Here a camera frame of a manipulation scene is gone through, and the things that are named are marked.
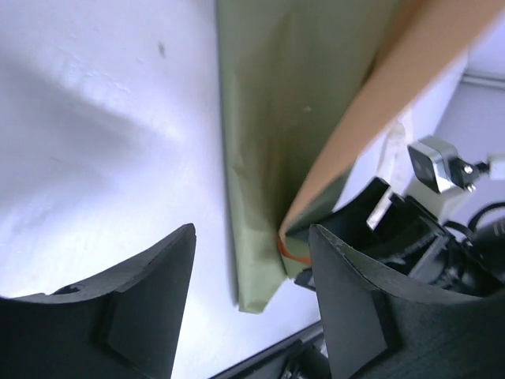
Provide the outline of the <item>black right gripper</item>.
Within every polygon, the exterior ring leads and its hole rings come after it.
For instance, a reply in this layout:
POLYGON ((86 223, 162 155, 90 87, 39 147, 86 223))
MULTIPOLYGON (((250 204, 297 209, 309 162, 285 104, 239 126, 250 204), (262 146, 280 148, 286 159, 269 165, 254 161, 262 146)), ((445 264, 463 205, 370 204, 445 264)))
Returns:
POLYGON ((463 225, 440 223, 413 197, 394 195, 374 231, 367 220, 389 189, 375 177, 323 226, 347 245, 422 283, 472 296, 504 289, 504 218, 478 225, 503 202, 487 205, 463 225))

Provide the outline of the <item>cream ribbon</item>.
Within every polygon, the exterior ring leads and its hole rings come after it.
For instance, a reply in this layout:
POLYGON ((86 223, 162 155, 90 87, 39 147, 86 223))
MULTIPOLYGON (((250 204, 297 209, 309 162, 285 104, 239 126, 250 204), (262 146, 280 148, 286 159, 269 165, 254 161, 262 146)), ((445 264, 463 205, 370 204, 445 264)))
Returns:
POLYGON ((384 139, 376 176, 387 182, 395 193, 402 193, 410 181, 406 129, 392 122, 384 139))

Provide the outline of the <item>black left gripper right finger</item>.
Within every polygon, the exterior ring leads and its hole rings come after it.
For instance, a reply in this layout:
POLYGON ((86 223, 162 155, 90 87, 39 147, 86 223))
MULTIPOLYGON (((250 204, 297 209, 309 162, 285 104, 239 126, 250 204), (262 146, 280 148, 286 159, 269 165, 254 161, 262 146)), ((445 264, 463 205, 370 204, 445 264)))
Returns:
POLYGON ((320 225, 309 249, 332 377, 503 377, 503 293, 421 283, 320 225))

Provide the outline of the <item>green and orange wrapping paper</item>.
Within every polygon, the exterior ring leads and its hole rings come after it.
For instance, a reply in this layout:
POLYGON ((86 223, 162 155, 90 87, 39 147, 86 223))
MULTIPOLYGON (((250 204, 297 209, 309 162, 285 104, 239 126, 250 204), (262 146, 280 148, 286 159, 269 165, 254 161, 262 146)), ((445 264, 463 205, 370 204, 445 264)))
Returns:
POLYGON ((503 12, 501 1, 220 1, 238 306, 260 313, 310 263, 367 145, 503 12))

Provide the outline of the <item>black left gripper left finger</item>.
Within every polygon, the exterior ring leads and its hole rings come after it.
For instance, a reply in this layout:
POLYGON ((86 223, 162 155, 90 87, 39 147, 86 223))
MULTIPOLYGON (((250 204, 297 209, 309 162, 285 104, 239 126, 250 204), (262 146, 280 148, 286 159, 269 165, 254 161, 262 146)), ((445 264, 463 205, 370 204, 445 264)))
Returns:
POLYGON ((3 298, 2 377, 170 377, 195 249, 188 223, 53 294, 3 298))

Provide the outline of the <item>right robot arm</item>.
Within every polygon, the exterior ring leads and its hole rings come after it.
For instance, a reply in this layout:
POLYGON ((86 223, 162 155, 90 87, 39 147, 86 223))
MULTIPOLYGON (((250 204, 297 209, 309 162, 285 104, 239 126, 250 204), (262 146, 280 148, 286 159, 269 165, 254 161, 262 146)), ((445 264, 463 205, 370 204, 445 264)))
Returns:
POLYGON ((490 203, 468 223, 451 220, 468 194, 439 195, 413 181, 404 195, 374 178, 322 222, 354 249, 412 279, 485 297, 504 288, 504 203, 490 203))

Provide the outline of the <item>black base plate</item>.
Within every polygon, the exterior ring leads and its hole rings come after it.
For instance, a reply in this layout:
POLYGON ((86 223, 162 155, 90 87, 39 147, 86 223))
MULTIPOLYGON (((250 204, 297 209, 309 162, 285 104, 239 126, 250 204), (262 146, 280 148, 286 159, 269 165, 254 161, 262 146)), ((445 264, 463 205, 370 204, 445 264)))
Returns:
POLYGON ((321 322, 268 347, 214 376, 215 379, 330 378, 321 322))

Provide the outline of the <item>right aluminium frame post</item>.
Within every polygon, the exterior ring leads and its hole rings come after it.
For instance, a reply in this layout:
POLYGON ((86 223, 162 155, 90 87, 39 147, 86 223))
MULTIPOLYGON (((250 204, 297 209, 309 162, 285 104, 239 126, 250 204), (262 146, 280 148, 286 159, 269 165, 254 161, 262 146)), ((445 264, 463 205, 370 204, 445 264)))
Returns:
POLYGON ((483 88, 504 90, 504 75, 501 73, 467 69, 461 77, 461 82, 483 88))

